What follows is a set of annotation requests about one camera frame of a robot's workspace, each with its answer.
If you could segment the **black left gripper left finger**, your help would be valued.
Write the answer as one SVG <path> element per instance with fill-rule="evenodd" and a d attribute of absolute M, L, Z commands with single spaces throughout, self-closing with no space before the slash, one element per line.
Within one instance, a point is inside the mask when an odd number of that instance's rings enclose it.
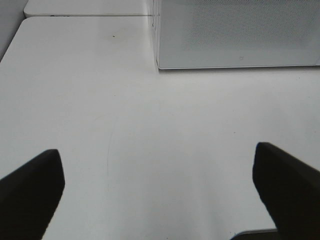
<path fill-rule="evenodd" d="M 59 205 L 65 176 L 59 151 L 48 149 L 0 180 L 0 238 L 40 240 Z"/>

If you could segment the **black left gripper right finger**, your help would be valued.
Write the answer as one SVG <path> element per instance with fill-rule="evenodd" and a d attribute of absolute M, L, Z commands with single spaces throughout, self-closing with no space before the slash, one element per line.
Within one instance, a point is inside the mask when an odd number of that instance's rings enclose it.
<path fill-rule="evenodd" d="M 252 180 L 283 240 L 320 238 L 320 172 L 268 142 L 256 145 Z"/>

